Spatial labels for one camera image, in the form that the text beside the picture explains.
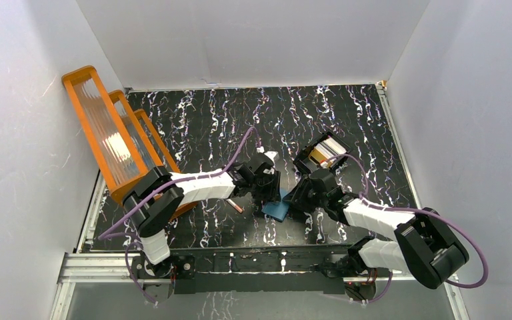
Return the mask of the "blue leather card holder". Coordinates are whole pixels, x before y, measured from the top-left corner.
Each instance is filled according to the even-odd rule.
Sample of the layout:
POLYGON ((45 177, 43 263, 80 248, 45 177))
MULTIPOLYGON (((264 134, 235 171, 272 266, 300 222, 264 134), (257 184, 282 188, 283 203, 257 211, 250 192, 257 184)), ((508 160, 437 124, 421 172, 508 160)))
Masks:
POLYGON ((285 198, 285 196, 288 194, 288 192, 285 189, 280 188, 279 194, 281 196, 280 202, 278 202, 278 203, 267 202, 262 207, 261 212, 264 215, 271 217, 272 219, 274 219, 276 221, 283 222, 285 220, 288 210, 289 210, 289 204, 283 200, 285 198))

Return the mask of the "white credit card stack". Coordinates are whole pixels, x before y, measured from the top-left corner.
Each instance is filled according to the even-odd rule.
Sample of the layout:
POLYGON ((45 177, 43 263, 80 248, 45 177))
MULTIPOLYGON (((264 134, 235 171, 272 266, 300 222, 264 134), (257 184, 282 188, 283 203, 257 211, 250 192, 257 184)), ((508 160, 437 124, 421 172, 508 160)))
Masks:
POLYGON ((346 153, 346 148, 344 148, 340 143, 338 143, 334 138, 330 137, 328 139, 323 140, 318 144, 319 149, 323 154, 325 154, 328 159, 334 157, 336 155, 346 153))

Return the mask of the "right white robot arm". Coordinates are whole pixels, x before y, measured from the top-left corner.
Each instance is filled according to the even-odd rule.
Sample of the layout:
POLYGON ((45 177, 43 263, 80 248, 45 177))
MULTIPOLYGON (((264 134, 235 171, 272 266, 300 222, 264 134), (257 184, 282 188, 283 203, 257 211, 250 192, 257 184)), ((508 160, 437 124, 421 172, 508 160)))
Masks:
POLYGON ((322 209, 336 222, 376 234, 350 246, 346 256, 326 265, 329 269, 358 276, 377 268, 402 271, 436 289, 469 261, 466 248, 437 213, 368 204, 364 197, 344 191, 328 169, 305 175, 285 200, 298 211, 322 209))

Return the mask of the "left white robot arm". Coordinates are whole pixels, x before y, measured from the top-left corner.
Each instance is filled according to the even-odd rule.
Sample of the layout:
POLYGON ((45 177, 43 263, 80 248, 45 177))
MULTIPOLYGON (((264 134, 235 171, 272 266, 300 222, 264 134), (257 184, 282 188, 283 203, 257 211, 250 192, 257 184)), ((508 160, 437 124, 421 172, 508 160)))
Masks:
POLYGON ((156 277, 172 270, 166 226, 181 207, 209 199, 252 196, 263 203, 278 203, 281 173, 274 161, 259 153, 247 162, 200 173, 150 170, 123 198, 123 207, 137 228, 147 269, 156 277))

